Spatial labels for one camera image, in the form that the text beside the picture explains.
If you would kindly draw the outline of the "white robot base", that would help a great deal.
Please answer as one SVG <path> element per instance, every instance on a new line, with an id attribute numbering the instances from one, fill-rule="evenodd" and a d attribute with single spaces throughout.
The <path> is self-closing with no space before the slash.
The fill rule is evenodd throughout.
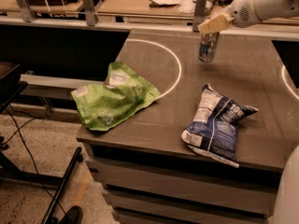
<path id="1" fill-rule="evenodd" d="M 288 158 L 280 179 L 272 224 L 299 224 L 299 147 Z"/>

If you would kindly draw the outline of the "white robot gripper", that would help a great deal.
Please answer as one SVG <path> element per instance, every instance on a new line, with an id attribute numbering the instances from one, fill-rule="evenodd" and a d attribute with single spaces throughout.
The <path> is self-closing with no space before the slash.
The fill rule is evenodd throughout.
<path id="1" fill-rule="evenodd" d="M 253 0 L 234 0 L 230 8 L 231 14 L 221 13 L 203 21 L 198 30 L 202 35 L 214 34 L 227 30 L 230 24 L 236 27 L 248 27 L 259 22 L 254 10 Z"/>

